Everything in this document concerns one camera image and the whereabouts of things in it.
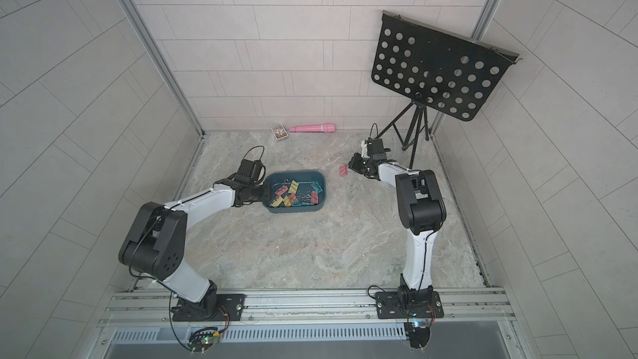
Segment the teal plastic storage box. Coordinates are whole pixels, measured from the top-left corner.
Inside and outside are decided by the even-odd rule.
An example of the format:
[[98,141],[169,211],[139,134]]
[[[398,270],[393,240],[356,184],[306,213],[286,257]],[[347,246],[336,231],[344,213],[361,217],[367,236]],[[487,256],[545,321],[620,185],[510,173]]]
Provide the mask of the teal plastic storage box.
[[273,173],[264,181],[263,206],[273,214],[319,211],[327,199],[324,175],[319,171]]

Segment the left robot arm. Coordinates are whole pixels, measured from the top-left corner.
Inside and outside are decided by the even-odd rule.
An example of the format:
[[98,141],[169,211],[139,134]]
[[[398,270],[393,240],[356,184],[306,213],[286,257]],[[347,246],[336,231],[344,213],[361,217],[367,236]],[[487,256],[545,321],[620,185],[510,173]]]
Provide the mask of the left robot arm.
[[217,286],[185,259],[187,231],[220,211],[270,197],[269,184],[232,177],[185,199],[146,203],[139,209],[118,259],[133,274],[152,278],[177,296],[178,305],[170,309],[174,320],[211,320],[220,313]]

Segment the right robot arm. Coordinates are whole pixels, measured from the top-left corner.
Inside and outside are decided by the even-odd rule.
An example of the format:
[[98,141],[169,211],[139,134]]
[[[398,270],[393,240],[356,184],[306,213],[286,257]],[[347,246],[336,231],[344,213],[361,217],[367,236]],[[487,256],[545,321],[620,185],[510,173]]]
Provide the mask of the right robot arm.
[[432,295],[432,263],[447,212],[433,171],[411,170],[395,161],[374,161],[355,153],[348,168],[395,188],[400,222],[407,230],[407,255],[397,291],[401,305],[422,304]]

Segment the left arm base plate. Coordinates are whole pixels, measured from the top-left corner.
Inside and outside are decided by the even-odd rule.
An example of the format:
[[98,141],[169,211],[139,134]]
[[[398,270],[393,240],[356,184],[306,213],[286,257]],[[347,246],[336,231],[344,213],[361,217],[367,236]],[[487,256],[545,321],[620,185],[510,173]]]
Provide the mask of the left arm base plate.
[[178,299],[171,304],[170,312],[174,322],[222,322],[239,321],[242,317],[245,294],[217,294],[204,297],[202,302],[193,303]]

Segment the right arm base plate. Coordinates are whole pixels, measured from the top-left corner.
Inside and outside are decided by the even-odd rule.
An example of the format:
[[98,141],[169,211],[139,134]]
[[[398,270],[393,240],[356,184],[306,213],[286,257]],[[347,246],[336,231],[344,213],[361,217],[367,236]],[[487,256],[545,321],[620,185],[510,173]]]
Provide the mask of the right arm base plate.
[[435,319],[445,316],[440,294],[432,289],[417,293],[376,292],[375,309],[379,319]]

